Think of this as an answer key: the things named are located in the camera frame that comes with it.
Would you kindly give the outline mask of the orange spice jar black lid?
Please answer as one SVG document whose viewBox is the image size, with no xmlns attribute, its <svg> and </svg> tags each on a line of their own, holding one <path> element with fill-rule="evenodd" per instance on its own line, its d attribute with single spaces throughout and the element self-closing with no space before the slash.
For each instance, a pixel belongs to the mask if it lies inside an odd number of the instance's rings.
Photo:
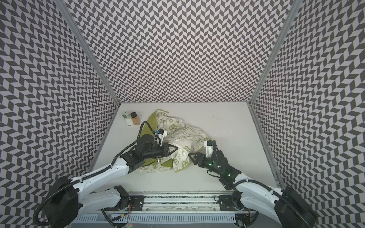
<svg viewBox="0 0 365 228">
<path fill-rule="evenodd" d="M 140 125 L 139 116 L 136 112 L 132 112 L 130 116 L 134 125 Z"/>
</svg>

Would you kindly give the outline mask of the metal base rail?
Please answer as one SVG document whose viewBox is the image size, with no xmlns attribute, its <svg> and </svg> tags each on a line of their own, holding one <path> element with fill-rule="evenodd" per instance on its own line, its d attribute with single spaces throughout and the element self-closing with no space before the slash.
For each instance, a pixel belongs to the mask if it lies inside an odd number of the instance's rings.
<svg viewBox="0 0 365 228">
<path fill-rule="evenodd" d="M 132 211 L 146 213 L 248 213 L 257 212 L 253 207 L 234 206 L 233 191 L 193 192 L 129 192 L 125 206 L 101 206 L 109 211 Z"/>
</svg>

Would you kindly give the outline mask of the white spice jar green lid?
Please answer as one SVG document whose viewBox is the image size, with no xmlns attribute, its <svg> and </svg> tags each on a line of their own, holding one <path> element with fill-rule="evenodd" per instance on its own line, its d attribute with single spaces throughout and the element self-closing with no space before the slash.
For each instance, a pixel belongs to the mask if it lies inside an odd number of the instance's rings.
<svg viewBox="0 0 365 228">
<path fill-rule="evenodd" d="M 133 120 L 132 120 L 132 117 L 130 116 L 130 113 L 129 112 L 123 112 L 122 113 L 122 117 L 123 117 L 123 119 L 125 121 L 125 124 L 127 126 L 134 125 Z"/>
</svg>

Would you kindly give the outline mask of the green and cream printed jacket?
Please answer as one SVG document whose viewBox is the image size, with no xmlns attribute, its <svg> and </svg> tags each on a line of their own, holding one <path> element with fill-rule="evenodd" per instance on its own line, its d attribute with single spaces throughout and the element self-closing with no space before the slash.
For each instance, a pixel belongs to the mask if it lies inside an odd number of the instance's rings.
<svg viewBox="0 0 365 228">
<path fill-rule="evenodd" d="M 199 151 L 204 147 L 204 141 L 211 140 L 200 128 L 185 124 L 182 119 L 170 116 L 168 112 L 161 109 L 151 114 L 147 121 L 154 130 L 168 131 L 163 142 L 176 145 L 178 151 L 167 157 L 147 159 L 138 169 L 140 173 L 182 171 L 192 163 L 188 154 Z"/>
</svg>

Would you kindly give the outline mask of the aluminium left corner post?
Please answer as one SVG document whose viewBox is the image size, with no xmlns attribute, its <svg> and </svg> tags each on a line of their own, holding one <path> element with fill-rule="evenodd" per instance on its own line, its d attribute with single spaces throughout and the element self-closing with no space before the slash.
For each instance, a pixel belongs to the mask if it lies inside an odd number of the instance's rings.
<svg viewBox="0 0 365 228">
<path fill-rule="evenodd" d="M 88 60 L 90 61 L 92 67 L 96 71 L 98 77 L 102 81 L 104 87 L 106 88 L 107 92 L 111 95 L 113 101 L 120 106 L 119 99 L 114 92 L 114 89 L 110 85 L 107 77 L 105 76 L 102 68 L 100 67 L 97 59 L 95 58 L 93 52 L 91 51 L 85 37 L 83 36 L 81 30 L 79 29 L 78 25 L 74 21 L 70 11 L 68 10 L 65 1 L 54 0 L 54 4 L 56 5 L 57 9 L 60 11 L 62 18 L 65 20 L 67 25 L 69 26 L 72 34 L 80 44 L 82 50 L 84 51 L 85 55 L 87 56 Z"/>
</svg>

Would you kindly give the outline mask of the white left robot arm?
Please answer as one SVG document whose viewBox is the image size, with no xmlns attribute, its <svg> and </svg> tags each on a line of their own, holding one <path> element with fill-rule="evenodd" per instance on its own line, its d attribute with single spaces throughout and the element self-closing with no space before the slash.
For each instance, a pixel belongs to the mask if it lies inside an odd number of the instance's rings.
<svg viewBox="0 0 365 228">
<path fill-rule="evenodd" d="M 122 149 L 111 163 L 85 175 L 57 179 L 35 209 L 33 224 L 65 228 L 78 216 L 91 211 L 116 206 L 126 208 L 125 201 L 129 195 L 124 193 L 122 186 L 104 192 L 96 192 L 96 189 L 136 171 L 147 159 L 168 157 L 177 150 L 177 146 L 161 139 L 160 132 L 143 135 L 139 130 L 137 138 Z"/>
</svg>

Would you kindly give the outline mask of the aluminium corner post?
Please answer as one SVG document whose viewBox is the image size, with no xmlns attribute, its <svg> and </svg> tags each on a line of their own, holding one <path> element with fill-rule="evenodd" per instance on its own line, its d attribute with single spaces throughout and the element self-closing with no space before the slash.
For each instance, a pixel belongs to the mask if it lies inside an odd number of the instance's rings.
<svg viewBox="0 0 365 228">
<path fill-rule="evenodd" d="M 81 30 L 79 29 L 78 25 L 74 21 L 70 11 L 68 10 L 65 1 L 54 0 L 54 4 L 56 5 L 57 9 L 60 11 L 62 18 L 65 20 L 67 25 L 69 26 L 72 34 L 80 44 L 82 50 L 84 51 L 85 55 L 87 56 L 88 60 L 90 61 L 92 67 L 96 71 L 98 77 L 102 81 L 104 87 L 106 88 L 107 92 L 111 95 L 113 101 L 120 106 L 119 99 L 114 92 L 114 89 L 110 85 L 107 77 L 105 76 L 102 68 L 100 67 L 97 59 L 95 58 L 93 52 L 91 51 L 85 37 L 83 36 Z"/>
<path fill-rule="evenodd" d="M 250 106 L 253 106 L 255 101 L 257 100 L 259 93 L 271 71 L 271 68 L 278 56 L 278 53 L 287 37 L 287 34 L 290 31 L 291 25 L 294 22 L 296 15 L 298 14 L 301 5 L 303 4 L 303 0 L 295 0 L 289 10 L 289 13 L 284 21 L 283 27 L 281 28 L 278 38 L 273 46 L 272 52 L 269 55 L 268 61 L 263 69 L 261 76 L 259 77 L 258 84 L 254 89 L 253 95 L 249 101 Z"/>
</svg>

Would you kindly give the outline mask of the aluminium right corner post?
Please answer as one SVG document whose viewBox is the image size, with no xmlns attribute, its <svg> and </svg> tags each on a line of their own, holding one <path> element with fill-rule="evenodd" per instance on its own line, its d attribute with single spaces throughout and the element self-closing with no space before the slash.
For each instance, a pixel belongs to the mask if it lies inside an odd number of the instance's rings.
<svg viewBox="0 0 365 228">
<path fill-rule="evenodd" d="M 253 95 L 249 101 L 250 106 L 253 106 L 255 101 L 257 100 L 259 93 L 271 71 L 271 68 L 278 56 L 278 53 L 287 37 L 287 34 L 290 31 L 291 25 L 294 22 L 296 15 L 298 14 L 301 5 L 303 4 L 303 0 L 295 0 L 289 10 L 289 13 L 284 21 L 283 27 L 281 28 L 278 38 L 273 46 L 272 52 L 269 55 L 268 61 L 263 69 L 261 76 L 259 77 L 258 84 L 254 89 Z"/>
</svg>

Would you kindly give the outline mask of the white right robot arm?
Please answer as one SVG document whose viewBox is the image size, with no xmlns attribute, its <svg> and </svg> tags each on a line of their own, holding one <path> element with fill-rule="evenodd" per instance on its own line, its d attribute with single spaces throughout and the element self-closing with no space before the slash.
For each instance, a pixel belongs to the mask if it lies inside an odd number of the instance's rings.
<svg viewBox="0 0 365 228">
<path fill-rule="evenodd" d="M 221 151 L 211 157 L 190 153 L 194 165 L 217 174 L 226 190 L 239 196 L 239 206 L 257 211 L 276 221 L 283 228 L 313 228 L 319 215 L 292 188 L 274 188 L 248 177 L 228 163 Z"/>
</svg>

